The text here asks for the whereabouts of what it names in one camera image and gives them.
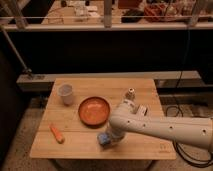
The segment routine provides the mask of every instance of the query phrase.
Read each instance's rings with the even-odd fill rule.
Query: blue object
[[[111,143],[109,135],[105,132],[99,133],[97,138],[101,146],[105,146]]]

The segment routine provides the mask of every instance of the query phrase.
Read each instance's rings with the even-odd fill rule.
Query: floor
[[[206,106],[183,104],[180,106],[185,115],[208,115],[213,116],[213,110]],[[40,107],[38,99],[32,99],[27,108],[16,136],[8,152],[2,171],[213,171],[213,166],[199,169],[188,165],[178,155],[173,161],[122,161],[122,160],[56,160],[32,159],[29,157],[29,151],[38,129],[44,108]],[[175,109],[169,110],[169,115],[174,115]],[[184,146],[184,149],[194,157],[199,159],[208,159],[208,153],[204,150],[190,146]]]

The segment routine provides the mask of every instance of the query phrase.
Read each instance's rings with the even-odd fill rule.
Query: black wall
[[[4,53],[6,42],[0,34],[0,168],[9,149],[16,128],[27,106],[27,98],[16,85],[18,68],[13,69],[10,59]]]
[[[206,58],[213,57],[212,30],[19,32],[10,36],[34,73],[202,70],[209,62]]]

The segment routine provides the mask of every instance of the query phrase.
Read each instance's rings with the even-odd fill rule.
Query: small bottle
[[[135,90],[133,88],[130,88],[128,92],[125,94],[125,98],[133,101],[135,99]]]

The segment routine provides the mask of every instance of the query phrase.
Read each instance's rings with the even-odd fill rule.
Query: orange bowl
[[[109,103],[101,97],[85,99],[78,108],[81,121],[90,126],[101,125],[106,122],[110,114]]]

